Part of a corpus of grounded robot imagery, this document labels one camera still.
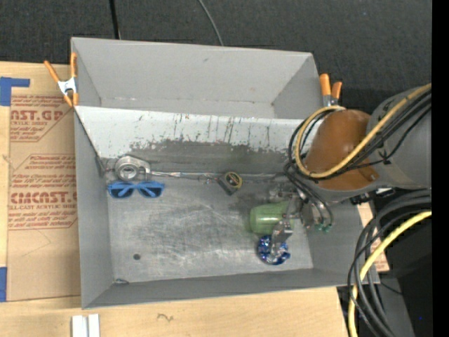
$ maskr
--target black cable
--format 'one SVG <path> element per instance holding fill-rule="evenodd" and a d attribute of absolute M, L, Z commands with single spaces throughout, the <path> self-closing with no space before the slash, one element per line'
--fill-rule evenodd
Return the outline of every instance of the black cable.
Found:
<path fill-rule="evenodd" d="M 362 169 L 363 167 L 368 167 L 368 166 L 373 166 L 376 164 L 380 164 L 381 162 L 385 162 L 387 161 L 389 158 L 391 158 L 391 156 L 393 156 L 396 151 L 399 149 L 399 147 L 402 145 L 402 143 L 404 142 L 404 140 L 406 139 L 407 135 L 416 127 L 416 125 L 419 124 L 419 122 L 425 117 L 425 115 L 431 111 L 431 107 L 429 107 L 427 110 L 425 110 L 417 119 L 416 121 L 410 125 L 407 130 L 404 132 L 404 134 L 402 135 L 401 139 L 398 141 L 398 143 L 396 144 L 395 147 L 393 147 L 393 149 L 391 150 L 391 152 L 384 156 L 381 160 L 377 160 L 377 161 L 373 161 L 373 162 L 367 162 L 366 164 L 357 164 L 359 160 L 363 161 L 364 159 L 366 159 L 367 156 L 360 156 L 355 162 L 355 166 L 350 166 L 344 169 L 344 171 L 342 172 L 337 172 L 337 176 L 341 175 L 347 171 L 351 171 L 351 170 L 356 170 L 356 169 Z"/>
<path fill-rule="evenodd" d="M 416 104 L 418 104 L 420 102 L 421 102 L 420 100 L 414 101 L 413 104 L 410 104 L 408 106 L 408 108 L 403 111 L 403 114 L 400 114 L 399 116 L 395 117 L 390 124 L 388 124 L 387 126 L 385 126 L 382 129 L 381 133 L 378 133 L 378 135 L 375 138 L 373 138 L 373 140 L 368 144 L 368 147 L 366 147 L 360 154 L 358 154 L 358 156 L 354 157 L 353 161 L 351 161 L 350 164 L 351 165 L 357 165 L 359 162 L 362 162 L 364 159 L 369 157 L 382 143 L 384 143 L 384 141 L 386 139 L 388 139 L 405 122 L 407 122 L 407 120 L 409 120 L 410 115 L 413 117 L 413 116 L 415 116 L 415 114 L 417 114 L 422 109 L 422 107 L 417 107 L 417 109 L 410 111 L 411 109 L 413 109 L 415 107 Z M 426 101 L 425 104 L 426 105 L 428 105 L 428 104 L 431 105 L 431 100 Z M 426 112 L 424 114 L 422 114 L 422 115 L 420 115 L 418 117 L 419 121 L 424 117 L 424 115 L 427 113 L 428 110 L 426 110 Z M 415 127 L 418 124 L 419 121 L 414 121 L 413 127 Z M 406 131 L 407 135 L 412 130 L 412 128 L 408 128 L 408 130 Z M 385 157 L 382 160 L 373 162 L 372 164 L 376 164 L 378 162 L 383 162 L 383 161 L 385 161 Z M 349 166 L 349 167 L 347 166 L 346 169 L 353 169 L 354 167 L 357 168 L 357 166 Z"/>
<path fill-rule="evenodd" d="M 404 216 L 409 216 L 410 214 L 420 212 L 421 210 L 410 210 L 410 208 L 414 206 L 419 206 L 423 204 L 429 204 L 431 203 L 431 191 L 429 190 L 423 190 L 423 191 L 417 191 L 417 192 L 411 192 L 410 194 L 403 195 L 402 197 L 399 197 L 397 200 L 393 201 L 390 204 L 387 204 L 377 215 L 376 219 L 372 219 L 362 230 L 362 233 L 357 241 L 357 247 L 356 247 L 356 253 L 354 257 L 354 261 L 351 264 L 351 267 L 349 268 L 349 274 L 348 274 L 348 281 L 347 281 L 347 288 L 349 291 L 349 296 L 353 300 L 354 305 L 360 312 L 360 314 L 364 317 L 364 319 L 367 321 L 368 328 L 372 329 L 372 324 L 370 323 L 368 316 L 372 319 L 372 322 L 376 325 L 377 328 L 381 329 L 382 332 L 386 336 L 394 336 L 394 334 L 391 334 L 389 331 L 390 328 L 388 327 L 388 324 L 382 323 L 377 317 L 377 315 L 373 312 L 373 309 L 370 306 L 370 303 L 367 298 L 364 298 L 364 290 L 363 285 L 360 280 L 360 276 L 358 273 L 358 259 L 363 255 L 363 252 L 367 253 L 369 255 L 370 248 L 372 243 L 377 239 L 380 238 L 386 230 L 388 230 L 394 223 L 398 222 L 400 219 L 402 219 Z M 404 213 L 402 213 L 400 216 L 395 217 L 393 220 L 389 221 L 386 225 L 382 226 L 379 231 L 370 238 L 372 231 L 376 227 L 376 223 L 380 222 L 382 218 L 385 216 L 388 216 L 391 212 L 397 211 L 399 209 L 407 208 L 408 210 Z M 357 284 L 362 304 L 358 303 L 351 292 L 351 276 L 354 271 L 355 276 L 355 282 Z M 374 299 L 379 298 L 377 294 L 372 296 Z M 375 302 L 376 305 L 381 306 L 380 301 Z"/>
<path fill-rule="evenodd" d="M 220 45 L 224 46 L 225 44 L 223 43 L 222 37 L 221 37 L 220 33 L 218 32 L 217 25 L 215 24 L 214 20 L 212 19 L 212 15 L 209 13 L 209 10 L 206 8 L 206 5 L 204 4 L 203 0 L 197 0 L 197 1 L 199 2 L 199 4 L 201 5 L 201 8 L 206 13 L 206 15 L 212 25 L 212 28 L 214 29 L 215 34 L 217 35 L 217 39 L 220 42 Z"/>
<path fill-rule="evenodd" d="M 109 7 L 111 9 L 112 25 L 114 26 L 114 37 L 115 39 L 120 40 L 119 20 L 117 19 L 115 0 L 109 0 Z"/>
<path fill-rule="evenodd" d="M 384 128 L 373 138 L 373 140 L 368 144 L 367 147 L 363 149 L 362 152 L 359 152 L 354 158 L 344 167 L 341 168 L 339 171 L 336 171 L 332 173 L 329 176 L 326 176 L 324 178 L 311 178 L 310 176 L 304 174 L 303 172 L 298 170 L 298 173 L 303 176 L 304 178 L 310 179 L 310 180 L 328 180 L 331 178 L 334 178 L 336 176 L 342 175 L 343 173 L 346 173 L 347 171 L 354 170 L 354 169 L 361 169 L 363 167 L 372 166 L 375 164 L 378 164 L 380 162 L 384 162 L 387 158 L 390 158 L 392 154 L 389 154 L 387 157 L 384 157 L 382 160 L 370 162 L 367 164 L 360 164 L 363 160 L 368 158 L 384 141 L 389 138 L 393 133 L 395 133 L 404 123 L 409 120 L 410 116 L 414 116 L 417 114 L 420 110 L 422 110 L 422 106 L 431 104 L 431 88 L 425 92 L 423 92 L 421 95 L 417 96 L 414 100 L 412 100 L 405 108 L 397 115 L 395 116 L 392 121 L 384 126 Z M 413 127 L 415 127 L 418 122 L 424 117 L 424 115 L 428 112 L 426 112 L 418 117 L 418 121 L 414 121 L 412 127 L 408 128 L 406 131 L 406 135 L 411 132 Z M 397 149 L 401 146 L 401 143 L 405 140 L 405 137 L 402 137 L 402 139 L 399 141 L 399 143 L 394 148 L 394 153 L 397 151 Z"/>

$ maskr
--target cardboard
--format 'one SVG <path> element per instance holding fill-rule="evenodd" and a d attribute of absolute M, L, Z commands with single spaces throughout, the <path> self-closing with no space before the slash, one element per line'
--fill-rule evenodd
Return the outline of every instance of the cardboard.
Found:
<path fill-rule="evenodd" d="M 0 76 L 31 80 L 11 97 L 7 300 L 77 295 L 73 110 L 43 64 L 1 62 Z"/>

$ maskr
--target black wire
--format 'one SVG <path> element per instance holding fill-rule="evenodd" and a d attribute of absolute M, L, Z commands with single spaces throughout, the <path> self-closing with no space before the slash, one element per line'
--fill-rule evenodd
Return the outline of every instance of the black wire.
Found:
<path fill-rule="evenodd" d="M 117 19 L 115 0 L 109 0 L 109 8 L 111 9 L 112 25 L 114 26 L 114 37 L 115 39 L 120 40 L 119 20 Z"/>
<path fill-rule="evenodd" d="M 430 104 L 431 105 L 431 100 L 428 100 L 425 102 L 426 105 Z M 361 152 L 359 154 L 359 156 L 354 157 L 353 161 L 351 162 L 351 165 L 357 165 L 359 162 L 363 161 L 364 159 L 366 159 L 367 157 L 369 157 L 380 145 L 382 145 L 384 143 L 384 141 L 389 138 L 393 133 L 395 133 L 405 122 L 407 122 L 407 120 L 409 120 L 410 115 L 413 117 L 415 116 L 415 114 L 417 114 L 422 107 L 418 107 L 417 109 L 413 110 L 413 111 L 409 111 L 412 108 L 415 107 L 415 104 L 408 106 L 407 110 L 404 110 L 403 113 L 404 115 L 401 116 L 397 116 L 396 118 L 393 119 L 393 121 L 384 127 L 384 129 L 382 130 L 381 133 L 379 133 L 368 145 L 368 147 L 366 147 L 364 149 L 363 152 Z M 408 135 L 409 132 L 419 123 L 419 121 L 424 117 L 424 115 L 428 112 L 428 110 L 425 111 L 424 114 L 420 115 L 418 117 L 417 121 L 414 121 L 413 125 L 411 127 L 408 128 L 408 130 L 405 132 L 405 135 Z M 396 147 L 394 148 L 394 152 L 396 152 L 396 150 L 399 148 L 399 146 L 401 145 L 401 143 L 403 142 L 403 140 L 405 139 L 405 137 L 403 137 L 400 140 L 400 143 L 396 145 Z M 384 162 L 386 161 L 387 158 L 383 158 L 382 160 L 379 161 L 375 161 L 372 164 L 377 164 L 380 162 Z M 357 168 L 357 166 L 350 166 L 350 167 L 346 167 L 346 169 L 354 169 Z"/>
<path fill-rule="evenodd" d="M 391 152 L 383 157 L 381 160 L 377 160 L 377 161 L 373 161 L 373 162 L 367 162 L 366 164 L 357 164 L 359 160 L 364 160 L 367 156 L 360 156 L 355 162 L 354 164 L 356 164 L 356 166 L 349 166 L 347 168 L 344 169 L 344 171 L 342 172 L 337 172 L 337 175 L 341 175 L 347 171 L 351 171 L 351 170 L 356 170 L 356 169 L 362 169 L 363 167 L 368 167 L 368 166 L 373 166 L 376 164 L 380 164 L 381 162 L 385 162 L 387 161 L 389 158 L 391 158 L 391 156 L 393 156 L 397 150 L 399 149 L 399 147 L 402 145 L 402 143 L 404 142 L 404 140 L 406 139 L 407 135 L 416 127 L 416 125 L 419 124 L 419 122 L 424 118 L 424 116 L 431 111 L 431 107 L 429 107 L 427 110 L 425 110 L 417 119 L 416 121 L 410 125 L 407 130 L 404 132 L 404 134 L 402 135 L 401 139 L 398 141 L 398 143 L 396 144 L 396 146 L 391 150 Z"/>
<path fill-rule="evenodd" d="M 364 307 L 366 306 L 366 304 L 369 304 L 368 300 L 362 301 L 363 303 L 365 303 L 365 306 L 363 306 L 362 304 L 359 304 L 357 302 L 357 300 L 354 298 L 354 295 L 352 294 L 351 291 L 351 276 L 353 275 L 353 271 L 354 271 L 354 276 L 355 276 L 355 280 L 357 283 L 357 287 L 359 292 L 362 294 L 363 291 L 363 285 L 360 281 L 360 277 L 359 277 L 359 273 L 358 273 L 358 259 L 363 255 L 363 252 L 368 252 L 371 248 L 372 243 L 379 237 L 381 237 L 384 232 L 386 230 L 388 230 L 394 223 L 397 223 L 400 219 L 402 219 L 404 216 L 409 216 L 412 213 L 416 213 L 416 212 L 420 212 L 421 209 L 419 210 L 410 210 L 410 208 L 414 207 L 414 206 L 418 206 L 419 204 L 423 204 L 423 203 L 427 203 L 429 204 L 431 202 L 431 197 L 430 191 L 419 191 L 419 194 L 417 194 L 416 192 L 411 192 L 408 195 L 404 195 L 402 197 L 399 198 L 398 201 L 393 201 L 393 203 L 390 203 L 389 205 L 386 205 L 378 214 L 378 216 L 376 219 L 372 219 L 362 230 L 361 235 L 357 241 L 357 247 L 356 247 L 356 253 L 355 253 L 355 257 L 353 260 L 353 263 L 351 264 L 351 267 L 349 268 L 349 273 L 348 273 L 348 280 L 347 280 L 347 288 L 349 291 L 349 297 L 353 300 L 354 305 L 356 306 L 356 309 L 359 311 L 359 313 L 363 316 L 363 318 L 366 320 L 368 328 L 370 328 L 370 330 L 376 335 L 379 336 L 378 333 L 376 331 L 374 331 L 372 324 L 370 323 L 368 316 L 369 315 L 372 319 L 373 322 L 376 324 L 376 327 L 381 329 L 382 332 L 386 332 L 384 333 L 386 336 L 394 336 L 394 334 L 389 333 L 389 327 L 387 326 L 387 324 L 383 324 L 383 323 L 378 323 L 380 322 L 378 318 L 374 317 L 373 315 L 375 314 L 371 314 L 368 310 L 366 310 Z M 420 197 L 422 195 L 422 193 L 424 193 L 424 195 L 427 195 L 429 197 L 424 198 L 424 197 Z M 370 231 L 374 230 L 374 228 L 376 227 L 375 224 L 380 222 L 380 220 L 382 218 L 384 218 L 385 216 L 388 216 L 390 213 L 398 210 L 398 209 L 402 209 L 402 208 L 407 208 L 407 212 L 402 213 L 401 215 L 395 217 L 393 220 L 390 220 L 386 225 L 382 226 L 379 231 L 372 236 L 370 239 L 367 239 L 368 242 L 366 242 L 363 246 L 362 243 L 363 241 L 366 239 L 366 237 L 370 236 Z"/>
<path fill-rule="evenodd" d="M 215 35 L 217 35 L 217 39 L 220 42 L 220 45 L 224 46 L 225 44 L 223 43 L 222 37 L 221 37 L 220 33 L 218 32 L 217 25 L 215 24 L 214 20 L 212 19 L 212 15 L 209 13 L 209 10 L 206 8 L 206 5 L 204 4 L 203 0 L 197 0 L 197 1 L 201 5 L 201 8 L 203 9 L 203 11 L 206 13 L 206 15 L 212 25 L 212 28 L 215 32 Z"/>
<path fill-rule="evenodd" d="M 293 167 L 296 169 L 295 160 L 293 160 L 292 163 L 287 163 L 284 166 L 283 171 L 284 171 L 285 175 L 287 176 L 287 178 L 289 179 L 289 181 L 292 184 L 294 184 L 295 187 L 297 187 L 298 189 L 303 191 L 304 194 L 307 196 L 307 200 L 305 200 L 304 202 L 307 203 L 309 200 L 311 200 L 311 202 L 313 204 L 315 204 L 315 206 L 320 214 L 321 223 L 324 224 L 324 221 L 326 220 L 326 218 L 328 218 L 330 221 L 328 225 L 332 225 L 333 221 L 334 221 L 334 216 L 333 216 L 333 212 L 329 209 L 328 204 L 324 200 L 322 200 L 322 198 L 319 196 L 319 194 L 317 194 L 315 191 L 313 191 L 308 186 L 306 186 L 299 178 L 297 178 L 296 176 L 291 174 L 289 172 L 290 167 Z M 320 206 L 323 206 L 325 208 L 326 212 L 328 213 L 328 217 L 323 215 L 323 212 L 322 212 Z"/>
<path fill-rule="evenodd" d="M 330 174 L 329 176 L 323 177 L 323 178 L 311 178 L 310 176 L 304 174 L 302 171 L 298 170 L 298 173 L 310 180 L 328 180 L 331 178 L 334 178 L 336 176 L 342 175 L 343 173 L 346 173 L 347 171 L 350 170 L 354 170 L 354 169 L 361 169 L 363 167 L 367 167 L 367 166 L 372 166 L 374 164 L 378 164 L 380 162 L 384 162 L 386 159 L 382 159 L 379 161 L 374 161 L 374 162 L 370 162 L 367 164 L 359 164 L 360 162 L 362 162 L 364 159 L 368 158 L 368 156 L 370 156 L 382 143 L 384 143 L 384 141 L 389 138 L 393 133 L 395 133 L 404 123 L 407 122 L 407 120 L 409 120 L 410 116 L 414 116 L 415 114 L 417 114 L 421 109 L 422 106 L 419 106 L 419 104 L 425 100 L 424 104 L 422 105 L 427 105 L 429 103 L 431 103 L 431 100 L 428 99 L 431 98 L 431 88 L 429 90 L 426 90 L 425 92 L 423 92 L 422 94 L 420 94 L 419 96 L 417 96 L 416 98 L 414 98 L 402 111 L 401 113 L 399 113 L 397 116 L 395 116 L 392 121 L 390 121 L 389 124 L 387 124 L 381 132 L 379 132 L 374 138 L 373 140 L 368 144 L 368 146 L 363 149 L 362 152 L 359 152 L 356 156 L 354 156 L 354 158 L 344 167 L 341 168 L 339 171 L 336 171 L 332 174 Z M 414 121 L 413 123 L 413 127 L 415 127 L 417 125 L 418 121 Z M 406 131 L 407 134 L 409 134 L 409 132 L 412 130 L 412 128 L 408 128 L 408 130 Z M 400 140 L 400 143 L 396 145 L 396 147 L 394 148 L 394 152 L 397 151 L 397 149 L 400 147 L 401 143 L 403 142 L 405 138 L 402 138 Z"/>

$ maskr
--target cable bundle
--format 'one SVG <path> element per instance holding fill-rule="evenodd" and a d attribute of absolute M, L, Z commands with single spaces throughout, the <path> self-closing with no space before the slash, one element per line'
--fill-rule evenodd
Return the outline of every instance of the cable bundle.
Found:
<path fill-rule="evenodd" d="M 344 107 L 329 106 L 317 110 L 308 119 L 304 120 L 293 133 L 292 138 L 290 139 L 288 156 L 290 159 L 289 164 L 291 164 L 293 160 L 295 162 L 295 173 L 297 175 L 315 181 L 325 180 L 342 175 L 343 173 L 353 169 L 361 169 L 363 167 L 386 162 L 401 146 L 409 132 L 411 132 L 412 129 L 431 110 L 431 84 L 417 88 L 393 106 L 367 134 L 367 136 L 354 148 L 354 150 L 339 164 L 320 173 L 309 171 L 302 162 L 302 159 L 305 156 L 303 151 L 304 142 L 315 124 L 318 121 L 323 120 L 329 113 L 334 112 L 335 110 L 344 110 Z M 416 118 L 416 120 L 414 120 L 414 122 L 404 132 L 402 138 L 388 155 L 382 156 L 382 158 L 377 161 L 369 162 L 367 164 L 360 164 L 377 148 L 382 146 L 385 140 L 393 135 L 393 133 L 404 125 L 404 123 L 412 118 Z"/>
<path fill-rule="evenodd" d="M 372 268 L 375 259 L 404 231 L 416 223 L 431 216 L 431 190 L 409 192 L 387 204 L 363 229 L 356 245 L 354 262 L 348 274 L 347 287 L 349 291 L 348 327 L 351 337 L 356 337 L 355 309 L 359 311 L 367 326 L 375 336 L 394 337 L 382 307 L 380 295 L 374 284 L 375 269 Z M 386 216 L 395 216 L 389 222 Z M 393 226 L 401 223 L 385 238 L 385 233 Z M 376 240 L 382 240 L 379 246 L 371 252 L 371 246 Z M 369 296 L 363 288 L 363 280 L 368 284 Z"/>

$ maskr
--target dark stain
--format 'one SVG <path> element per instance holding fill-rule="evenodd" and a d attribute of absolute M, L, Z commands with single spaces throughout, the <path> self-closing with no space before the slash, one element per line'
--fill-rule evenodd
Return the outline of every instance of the dark stain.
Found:
<path fill-rule="evenodd" d="M 170 323 L 170 322 L 172 322 L 174 320 L 173 316 L 167 317 L 167 315 L 165 315 L 163 313 L 158 313 L 156 320 L 158 320 L 160 318 L 165 319 L 168 323 Z"/>
<path fill-rule="evenodd" d="M 280 173 L 286 158 L 285 152 L 254 150 L 222 141 L 189 141 L 183 136 L 160 143 L 133 143 L 130 149 L 130 155 L 157 164 L 153 168 L 159 171 Z"/>

